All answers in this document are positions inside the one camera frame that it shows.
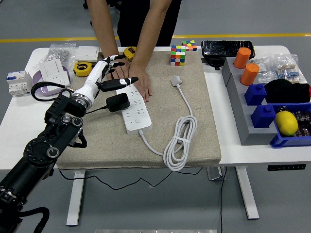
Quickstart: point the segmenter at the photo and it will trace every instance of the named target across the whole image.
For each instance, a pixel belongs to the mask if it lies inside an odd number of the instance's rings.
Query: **fabric mat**
[[[215,166],[221,151],[199,53],[187,51],[184,67],[171,66],[169,62],[170,52],[161,51],[154,52],[148,64],[153,96],[146,106],[153,127],[144,135],[155,150],[163,153],[177,120],[190,114],[178,89],[171,85],[171,77],[179,75],[183,81],[181,89],[198,120],[186,166]],[[73,88],[83,86],[85,80],[75,77]],[[91,110],[105,106],[106,98],[112,95],[114,91],[101,92]],[[165,167],[163,157],[152,153],[139,134],[127,134],[121,112],[99,110],[83,120],[87,148],[67,147],[57,161],[60,169]]]

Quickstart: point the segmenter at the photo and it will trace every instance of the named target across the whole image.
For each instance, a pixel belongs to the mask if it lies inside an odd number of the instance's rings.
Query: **orange cup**
[[[259,70],[260,68],[258,65],[254,63],[247,64],[242,77],[240,78],[240,83],[242,83],[244,86],[253,84]]]
[[[249,48],[239,48],[238,54],[234,60],[233,65],[238,69],[244,69],[247,61],[251,55],[251,50]]]

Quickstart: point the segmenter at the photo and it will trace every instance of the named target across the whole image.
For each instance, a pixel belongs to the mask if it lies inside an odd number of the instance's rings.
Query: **black cloth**
[[[310,102],[310,85],[294,83],[286,79],[276,79],[267,83],[264,89],[267,92],[267,103],[306,103]]]
[[[181,0],[172,0],[163,22],[156,46],[170,46],[177,23]],[[137,47],[140,32],[150,8],[150,0],[121,2],[118,36],[122,47]]]

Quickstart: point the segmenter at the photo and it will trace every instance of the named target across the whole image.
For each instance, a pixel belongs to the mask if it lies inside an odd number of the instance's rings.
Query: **person's hand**
[[[125,65],[123,66],[118,66],[113,68],[115,71],[112,73],[108,74],[107,78],[108,80],[110,79],[126,79],[128,78],[128,69],[130,67],[130,64],[125,58],[115,60],[116,62],[124,62]]]
[[[149,101],[149,96],[152,95],[152,89],[150,84],[150,78],[145,69],[140,67],[130,66],[129,77],[138,77],[138,81],[135,82],[135,87],[142,95],[145,103]]]

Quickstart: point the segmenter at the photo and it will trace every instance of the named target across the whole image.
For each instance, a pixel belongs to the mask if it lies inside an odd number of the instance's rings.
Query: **yellow tape measure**
[[[73,72],[79,77],[86,77],[92,71],[91,62],[76,62],[74,64]]]
[[[136,47],[134,46],[131,46],[131,47],[127,47],[125,50],[124,50],[124,55],[125,55],[125,58],[128,62],[132,62],[133,60],[133,57],[135,55],[135,51],[136,51]]]

